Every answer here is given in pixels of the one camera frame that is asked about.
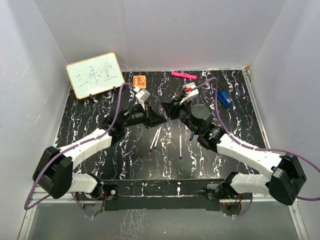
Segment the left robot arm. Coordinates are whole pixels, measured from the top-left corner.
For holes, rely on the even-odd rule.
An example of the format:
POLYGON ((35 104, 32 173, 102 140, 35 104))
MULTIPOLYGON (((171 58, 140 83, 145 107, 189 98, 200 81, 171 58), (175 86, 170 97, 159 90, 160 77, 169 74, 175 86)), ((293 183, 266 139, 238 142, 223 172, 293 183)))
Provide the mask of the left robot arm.
POLYGON ((86 137, 60 148, 47 147, 33 173, 32 179, 54 199, 66 193, 85 193, 97 200, 103 195, 101 181, 88 173, 75 173, 75 168, 94 154, 115 145, 125 136, 127 127, 143 124, 154 128, 166 123, 166 118, 152 107, 136 104, 115 117, 107 117, 86 137))

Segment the white pen blue end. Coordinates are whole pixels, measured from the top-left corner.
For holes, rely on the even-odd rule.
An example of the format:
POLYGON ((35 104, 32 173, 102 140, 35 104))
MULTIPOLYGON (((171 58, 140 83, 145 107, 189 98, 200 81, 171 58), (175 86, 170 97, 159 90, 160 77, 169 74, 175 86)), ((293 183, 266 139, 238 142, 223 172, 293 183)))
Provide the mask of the white pen blue end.
POLYGON ((182 160, 183 155, 182 155, 182 135, 179 135, 179 159, 182 160))

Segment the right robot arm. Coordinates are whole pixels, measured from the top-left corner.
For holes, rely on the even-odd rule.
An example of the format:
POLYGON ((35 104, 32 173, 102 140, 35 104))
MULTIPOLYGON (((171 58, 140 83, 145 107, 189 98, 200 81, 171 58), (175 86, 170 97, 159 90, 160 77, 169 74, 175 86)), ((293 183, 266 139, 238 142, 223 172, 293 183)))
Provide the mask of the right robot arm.
POLYGON ((255 169, 257 174, 231 172, 220 185, 221 193, 233 199, 239 194, 270 195, 279 203, 291 206, 298 198, 307 177, 296 155, 259 151, 214 124, 213 114, 204 104, 179 104, 176 99, 161 106, 171 120, 180 119, 198 136, 200 145, 217 154, 231 157, 255 169))

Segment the white pen red end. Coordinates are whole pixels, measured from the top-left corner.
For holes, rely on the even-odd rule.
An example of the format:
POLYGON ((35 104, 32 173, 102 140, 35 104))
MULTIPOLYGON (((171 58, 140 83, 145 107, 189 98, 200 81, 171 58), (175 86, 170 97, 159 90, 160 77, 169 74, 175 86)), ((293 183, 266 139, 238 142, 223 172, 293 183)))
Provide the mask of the white pen red end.
POLYGON ((155 135, 154 135, 154 137, 153 137, 153 139, 152 139, 152 142, 151 142, 151 145, 150 145, 150 147, 149 147, 149 151, 150 151, 150 152, 151 152, 152 149, 153 149, 153 146, 154 146, 154 144, 155 144, 155 141, 156 141, 156 138, 157 138, 157 136, 158 136, 159 131, 160 131, 160 128, 158 128, 157 131, 155 132, 155 135))

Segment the white pen green end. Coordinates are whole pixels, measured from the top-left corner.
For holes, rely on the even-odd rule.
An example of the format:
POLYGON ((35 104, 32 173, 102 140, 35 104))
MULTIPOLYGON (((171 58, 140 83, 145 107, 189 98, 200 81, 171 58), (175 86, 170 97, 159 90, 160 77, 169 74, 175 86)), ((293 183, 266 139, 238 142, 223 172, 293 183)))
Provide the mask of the white pen green end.
POLYGON ((158 141, 159 141, 159 138, 160 138, 161 128, 162 127, 160 126, 158 131, 157 131, 157 135, 156 135, 156 139, 155 139, 155 143, 154 143, 154 149, 157 148, 157 144, 158 144, 158 141))

